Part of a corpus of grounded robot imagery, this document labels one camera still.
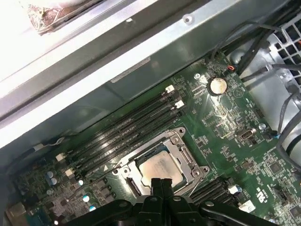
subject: green circuit board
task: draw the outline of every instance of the green circuit board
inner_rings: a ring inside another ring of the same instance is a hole
[[[49,221],[43,220],[40,225],[52,225],[51,215],[54,213],[64,215],[65,221],[69,221],[89,212],[91,206],[97,208],[114,199],[127,199],[134,203],[135,197],[123,178],[112,173],[107,174],[105,180],[98,181],[98,178],[113,169],[121,157],[158,134],[184,127],[186,133],[183,141],[192,156],[199,166],[210,168],[200,186],[219,176],[231,177],[242,188],[239,202],[250,200],[255,206],[252,214],[279,225],[300,225],[300,181],[294,177],[292,167],[275,150],[277,140],[267,138],[267,122],[237,74],[227,71],[228,64],[225,57],[215,62],[201,59],[193,63],[63,143],[25,170],[15,179],[15,184],[25,200],[34,199],[24,204],[29,206],[31,215],[40,214],[42,210],[49,216]],[[216,76],[225,79],[227,90],[214,97],[208,93],[207,83]],[[66,170],[76,168],[79,160],[70,158],[68,164],[62,165],[57,162],[58,154],[84,150],[87,146],[83,146],[83,143],[89,142],[90,137],[111,124],[117,125],[120,118],[156,97],[170,85],[177,91],[178,96],[175,98],[185,104],[181,114],[171,121],[158,119],[156,127],[155,122],[152,122],[152,131],[139,143],[127,146],[123,153],[110,158],[93,173],[84,176],[79,174],[83,185],[78,184],[79,177],[76,183],[66,178]],[[260,123],[266,125],[266,128],[260,130]],[[245,130],[253,130],[248,139],[240,137],[240,133]],[[52,178],[56,179],[55,185],[45,176],[50,171],[54,173]],[[84,202],[83,196],[87,194],[89,200]]]

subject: motherboard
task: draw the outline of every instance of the motherboard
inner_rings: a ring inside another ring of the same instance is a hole
[[[301,178],[228,66],[224,56],[200,59],[24,169],[11,223],[60,225],[115,199],[134,204],[151,178],[171,178],[196,205],[211,199],[300,225]]]

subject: red wire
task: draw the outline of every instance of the red wire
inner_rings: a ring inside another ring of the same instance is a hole
[[[234,71],[234,70],[235,70],[235,67],[233,67],[233,66],[231,66],[231,65],[229,65],[227,68],[228,68],[229,70],[231,70],[231,71]]]

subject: cpu socket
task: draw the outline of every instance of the cpu socket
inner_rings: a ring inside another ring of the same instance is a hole
[[[168,130],[123,157],[114,171],[122,175],[134,196],[151,193],[152,178],[172,179],[174,193],[182,195],[193,189],[209,173],[199,167],[182,140],[184,127]]]

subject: cable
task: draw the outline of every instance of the cable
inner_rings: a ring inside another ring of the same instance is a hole
[[[261,69],[255,71],[253,74],[250,74],[250,75],[248,75],[248,76],[242,78],[241,81],[242,81],[242,82],[250,81],[250,80],[252,80],[252,79],[254,79],[254,78],[256,78],[256,77],[262,75],[263,73],[265,73],[265,72],[267,72],[267,71],[268,71],[268,69],[267,69],[266,67],[263,67],[263,68],[261,68]]]
[[[296,2],[294,6],[288,6],[287,11],[280,11],[281,15],[278,16],[278,18],[275,18],[275,24],[276,26],[280,26],[287,21],[293,19],[299,12],[301,11],[300,4]],[[259,37],[255,39],[252,46],[249,48],[249,50],[246,52],[246,54],[241,58],[238,68],[236,70],[238,75],[241,75],[244,70],[249,66],[249,64],[253,61],[254,57],[264,44],[266,42],[267,38],[272,34],[271,31],[263,31]]]
[[[291,71],[301,71],[301,65],[285,65],[285,64],[276,64],[276,65],[271,65],[272,69],[288,69]],[[255,71],[253,74],[246,76],[241,79],[242,82],[247,82],[250,81],[263,73],[267,72],[268,69],[267,67],[263,67],[257,71]]]
[[[297,171],[301,172],[301,166],[292,160],[286,153],[285,149],[282,147],[284,140],[288,137],[291,131],[301,122],[301,111],[298,112],[284,128],[282,134],[279,137],[276,149],[278,150],[281,157],[290,165],[296,168]]]
[[[287,146],[286,149],[286,153],[288,155],[291,155],[292,150],[295,148],[295,146],[301,141],[301,134],[299,134],[298,136],[296,136],[291,142],[290,144]]]
[[[234,35],[236,32],[238,32],[240,29],[242,29],[243,27],[247,26],[247,25],[253,25],[253,27],[261,27],[261,28],[265,28],[265,29],[270,29],[273,31],[280,31],[282,32],[282,29],[279,27],[274,27],[274,26],[270,26],[268,24],[261,24],[258,22],[254,22],[254,21],[245,21],[241,24],[239,24],[237,27],[235,27],[231,32],[229,32],[229,34],[224,37],[214,48],[212,54],[211,54],[211,60],[214,60],[214,57],[216,55],[216,53],[218,52],[219,48],[222,47],[225,42],[232,36]]]
[[[283,6],[278,11],[271,14],[265,24],[274,25],[279,18],[281,18],[284,14],[286,14],[286,19],[289,21],[292,17],[296,15],[295,12],[293,12],[293,16],[290,16],[289,13],[291,13],[292,10],[295,10],[300,6],[298,1],[291,0],[289,3],[287,3],[285,6]],[[221,50],[226,56],[228,56],[230,53],[232,53],[234,50],[238,49],[243,44],[247,43],[248,41],[255,39],[257,36],[259,36],[262,32],[262,28],[254,29],[250,32],[247,32],[245,34],[242,34],[241,36],[237,37],[235,40],[233,40],[231,43],[229,43],[227,46],[224,46]]]
[[[281,111],[280,111],[280,118],[279,118],[279,125],[278,125],[278,130],[277,130],[277,134],[280,135],[281,134],[281,129],[282,129],[282,125],[283,125],[283,119],[284,119],[284,115],[288,106],[288,103],[290,102],[290,100],[292,98],[294,98],[296,95],[298,95],[299,90],[292,93],[284,102],[283,105],[281,107]]]

